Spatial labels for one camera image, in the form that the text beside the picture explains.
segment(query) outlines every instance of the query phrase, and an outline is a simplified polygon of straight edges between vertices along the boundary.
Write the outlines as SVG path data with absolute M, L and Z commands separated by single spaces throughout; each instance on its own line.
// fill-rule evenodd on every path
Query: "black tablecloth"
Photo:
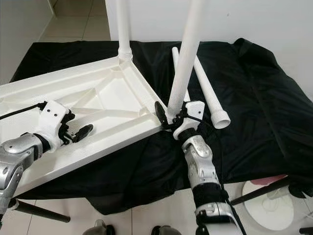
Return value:
M 174 78 L 174 46 L 180 43 L 131 42 L 135 65 L 165 104 Z M 113 57 L 117 49 L 117 42 L 34 43 L 12 81 Z M 198 57 L 231 118 L 230 126 L 215 130 L 206 107 L 199 126 L 213 150 L 219 178 L 231 183 L 288 174 L 310 183 L 313 104 L 278 66 L 274 55 L 239 39 L 234 44 L 203 42 Z M 188 90 L 192 100 L 205 102 L 194 71 Z M 151 203 L 187 187 L 181 143 L 162 131 L 19 198 L 86 197 L 101 213 L 108 214 Z

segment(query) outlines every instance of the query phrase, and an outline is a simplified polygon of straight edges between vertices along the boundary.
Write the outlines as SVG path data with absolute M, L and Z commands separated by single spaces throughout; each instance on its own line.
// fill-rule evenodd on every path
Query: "black tripod leg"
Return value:
M 17 199 L 12 199 L 9 205 L 9 208 L 12 208 L 12 210 L 24 212 L 27 214 L 34 214 L 40 217 L 48 218 L 48 219 L 54 219 L 58 221 L 62 221 L 65 223 L 68 223 L 70 221 L 70 217 L 62 214 L 58 214 L 53 211 L 48 211 L 46 209 L 36 207 L 34 205 L 21 202 Z
M 290 184 L 290 182 L 291 182 L 290 177 L 287 176 L 287 177 L 285 177 L 285 178 L 283 178 L 281 180 L 278 180 L 278 181 L 276 181 L 274 183 L 271 183 L 268 186 L 264 186 L 264 187 L 262 187 L 262 188 L 260 188 L 258 190 L 255 190 L 255 191 L 253 191 L 251 193 L 248 193 L 246 195 L 238 197 L 238 198 L 232 200 L 230 203 L 231 203 L 231 205 L 235 206 L 237 204 L 243 203 L 243 202 L 248 201 L 250 199 L 253 199 L 255 197 L 261 196 L 261 195 L 266 194 L 268 192 L 272 192 L 272 191 L 274 191 L 276 189 L 279 189 L 279 188 L 282 188 L 284 186 L 287 186 L 287 185 Z

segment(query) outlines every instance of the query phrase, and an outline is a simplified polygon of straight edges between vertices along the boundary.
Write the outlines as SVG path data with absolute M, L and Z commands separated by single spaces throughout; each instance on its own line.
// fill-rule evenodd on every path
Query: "white round base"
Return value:
M 263 187 L 247 181 L 242 195 Z M 286 229 L 293 221 L 293 204 L 289 195 L 270 200 L 267 194 L 244 202 L 244 206 L 251 217 L 261 226 L 280 231 Z

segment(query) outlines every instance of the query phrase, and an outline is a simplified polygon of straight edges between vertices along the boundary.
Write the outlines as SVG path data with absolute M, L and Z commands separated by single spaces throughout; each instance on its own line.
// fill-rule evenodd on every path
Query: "white wall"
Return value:
M 190 0 L 129 0 L 131 39 L 181 41 Z M 118 40 L 115 0 L 106 0 L 110 35 Z M 202 41 L 243 37 L 270 49 L 285 72 L 313 96 L 312 0 L 211 0 Z
M 48 0 L 0 0 L 0 84 L 11 80 L 51 18 Z

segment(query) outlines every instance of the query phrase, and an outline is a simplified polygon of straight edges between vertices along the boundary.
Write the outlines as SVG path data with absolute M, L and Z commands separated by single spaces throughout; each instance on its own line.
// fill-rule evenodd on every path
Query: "pink object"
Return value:
M 285 178 L 287 175 L 277 175 L 277 176 L 271 176 L 271 177 L 266 177 L 262 179 L 257 179 L 257 180 L 251 180 L 251 183 L 254 185 L 269 185 L 270 183 L 273 183 L 277 180 L 281 180 Z

